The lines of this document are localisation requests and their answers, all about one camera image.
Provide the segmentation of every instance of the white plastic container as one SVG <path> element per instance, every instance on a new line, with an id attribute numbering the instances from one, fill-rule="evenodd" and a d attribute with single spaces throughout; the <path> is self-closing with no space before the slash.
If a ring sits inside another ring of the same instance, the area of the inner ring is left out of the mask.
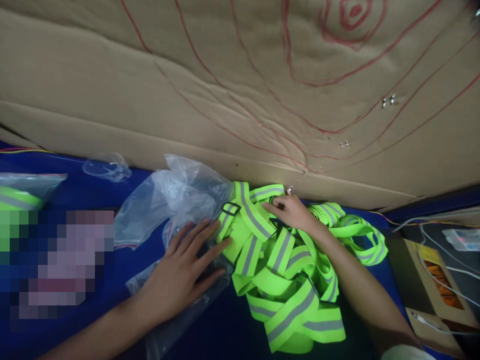
<path id="1" fill-rule="evenodd" d="M 448 229 L 441 231 L 458 251 L 480 251 L 480 229 Z"/>

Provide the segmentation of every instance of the sleeve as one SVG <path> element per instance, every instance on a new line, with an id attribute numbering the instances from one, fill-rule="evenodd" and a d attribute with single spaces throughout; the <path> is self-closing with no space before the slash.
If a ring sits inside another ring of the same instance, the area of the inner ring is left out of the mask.
<path id="1" fill-rule="evenodd" d="M 435 358 L 416 347 L 396 345 L 385 351 L 381 360 L 435 360 Z"/>

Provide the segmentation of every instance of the hand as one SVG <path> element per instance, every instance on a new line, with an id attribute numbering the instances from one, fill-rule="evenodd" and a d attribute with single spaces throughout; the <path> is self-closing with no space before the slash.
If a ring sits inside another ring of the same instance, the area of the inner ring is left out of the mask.
<path id="1" fill-rule="evenodd" d="M 302 204 L 297 195 L 277 196 L 273 198 L 272 203 L 264 202 L 263 208 L 289 227 L 310 233 L 315 226 L 321 224 Z"/>
<path id="2" fill-rule="evenodd" d="M 136 308 L 144 313 L 145 321 L 149 322 L 151 328 L 180 313 L 225 273 L 225 269 L 218 269 L 205 280 L 196 283 L 205 268 L 232 242 L 230 238 L 225 239 L 200 259 L 197 258 L 202 244 L 220 226 L 218 220 L 207 226 L 209 222 L 209 219 L 205 219 L 190 232 L 191 223 L 180 230 L 171 240 L 165 256 L 135 296 Z"/>

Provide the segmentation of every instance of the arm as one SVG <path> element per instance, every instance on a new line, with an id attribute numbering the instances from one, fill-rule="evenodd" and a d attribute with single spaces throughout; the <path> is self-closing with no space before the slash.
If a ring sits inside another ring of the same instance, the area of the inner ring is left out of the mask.
<path id="1" fill-rule="evenodd" d="M 330 259 L 343 294 L 362 319 L 382 355 L 395 345 L 422 349 L 389 294 L 373 275 L 318 221 L 297 196 L 279 196 L 264 207 L 285 224 L 305 231 Z"/>
<path id="2" fill-rule="evenodd" d="M 202 244 L 220 225 L 215 221 L 207 227 L 209 222 L 205 219 L 190 233 L 191 224 L 185 226 L 171 240 L 165 256 L 137 295 L 40 359 L 111 359 L 192 304 L 225 272 L 219 269 L 196 283 L 205 268 L 231 243 L 224 240 L 197 259 Z"/>

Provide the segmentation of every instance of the left hand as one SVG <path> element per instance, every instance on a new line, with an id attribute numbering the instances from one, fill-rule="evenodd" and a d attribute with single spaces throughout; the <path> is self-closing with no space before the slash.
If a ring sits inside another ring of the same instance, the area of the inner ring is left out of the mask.
<path id="1" fill-rule="evenodd" d="M 191 223 L 180 230 L 171 240 L 150 278 L 135 296 L 136 308 L 144 314 L 151 327 L 180 313 L 225 273 L 225 269 L 218 269 L 205 280 L 196 283 L 205 268 L 232 242 L 230 238 L 225 239 L 201 258 L 197 258 L 202 244 L 220 226 L 218 220 L 207 226 L 209 222 L 209 219 L 205 219 L 190 232 Z"/>

